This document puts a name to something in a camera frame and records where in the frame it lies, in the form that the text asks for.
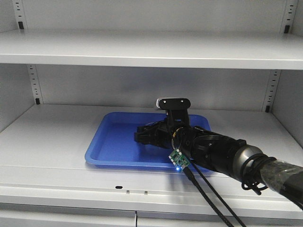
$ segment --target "cabinet door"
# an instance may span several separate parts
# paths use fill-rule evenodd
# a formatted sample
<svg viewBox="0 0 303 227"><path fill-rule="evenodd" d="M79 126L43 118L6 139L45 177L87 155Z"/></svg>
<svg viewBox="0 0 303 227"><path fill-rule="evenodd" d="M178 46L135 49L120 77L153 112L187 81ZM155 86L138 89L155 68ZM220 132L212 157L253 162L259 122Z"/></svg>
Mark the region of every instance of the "cabinet door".
<svg viewBox="0 0 303 227"><path fill-rule="evenodd" d="M134 211L0 204L1 227L134 227Z"/></svg>

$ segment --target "black cable sleeve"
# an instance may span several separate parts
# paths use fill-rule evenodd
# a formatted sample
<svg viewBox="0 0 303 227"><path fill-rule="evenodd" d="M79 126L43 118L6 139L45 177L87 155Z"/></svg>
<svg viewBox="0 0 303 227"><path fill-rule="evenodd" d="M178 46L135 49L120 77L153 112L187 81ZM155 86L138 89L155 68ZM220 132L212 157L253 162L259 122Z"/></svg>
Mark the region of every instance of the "black cable sleeve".
<svg viewBox="0 0 303 227"><path fill-rule="evenodd" d="M216 191L216 189L209 183L207 178L203 175L203 173L200 171L200 169L193 163L189 157L187 157L186 154L183 153L183 155L189 160L190 164L195 168L195 170L199 173L199 175L202 177L202 179L205 181L205 183L208 185L208 187L213 191L213 193L218 197L218 199L223 203L223 205L227 208L227 210L234 216L234 218L238 221L238 223L246 227L246 225L243 223L243 221L237 216L237 214L231 209L231 207L225 202L225 200L220 196L220 194Z"/></svg>
<svg viewBox="0 0 303 227"><path fill-rule="evenodd" d="M191 170L188 167L185 167L183 169L183 172L187 176L187 178L194 184L194 186L199 190L203 198L207 201L207 203L211 206L211 208L216 212L216 214L221 218L221 220L229 227L234 227L232 223L224 216L219 209L214 205L214 203L210 200L210 198L207 196L207 194L203 191L201 186L199 185L198 181L196 180L194 174L191 172Z"/></svg>

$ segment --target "green circuit board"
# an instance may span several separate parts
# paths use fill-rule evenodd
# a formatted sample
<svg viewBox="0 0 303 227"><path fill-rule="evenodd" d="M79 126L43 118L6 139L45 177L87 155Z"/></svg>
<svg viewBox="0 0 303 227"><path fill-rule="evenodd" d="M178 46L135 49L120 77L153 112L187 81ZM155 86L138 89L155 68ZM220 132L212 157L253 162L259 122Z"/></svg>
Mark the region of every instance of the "green circuit board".
<svg viewBox="0 0 303 227"><path fill-rule="evenodd" d="M179 149L174 150L169 155L171 162L176 167L177 171L182 171L185 167L189 166L190 162L188 159L182 154Z"/></svg>

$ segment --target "white wall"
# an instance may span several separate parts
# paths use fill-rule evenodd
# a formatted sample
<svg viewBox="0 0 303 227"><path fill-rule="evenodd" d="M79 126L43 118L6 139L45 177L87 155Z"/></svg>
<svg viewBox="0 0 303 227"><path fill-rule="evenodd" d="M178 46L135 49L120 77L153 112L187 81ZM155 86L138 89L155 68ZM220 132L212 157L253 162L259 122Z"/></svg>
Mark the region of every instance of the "white wall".
<svg viewBox="0 0 303 227"><path fill-rule="evenodd" d="M276 33L285 8L285 0L23 0L23 4L28 28Z"/></svg>
<svg viewBox="0 0 303 227"><path fill-rule="evenodd" d="M153 107L188 98L194 109L261 111L269 70L36 65L45 104Z"/></svg>

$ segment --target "upper shelf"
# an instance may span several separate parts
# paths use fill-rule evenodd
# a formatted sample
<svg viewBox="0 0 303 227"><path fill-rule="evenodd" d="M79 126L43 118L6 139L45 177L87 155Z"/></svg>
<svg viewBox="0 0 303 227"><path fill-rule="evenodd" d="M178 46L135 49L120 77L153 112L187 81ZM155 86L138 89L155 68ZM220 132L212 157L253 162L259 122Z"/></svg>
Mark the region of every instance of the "upper shelf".
<svg viewBox="0 0 303 227"><path fill-rule="evenodd" d="M303 70L303 38L291 34L49 29L0 41L0 63Z"/></svg>

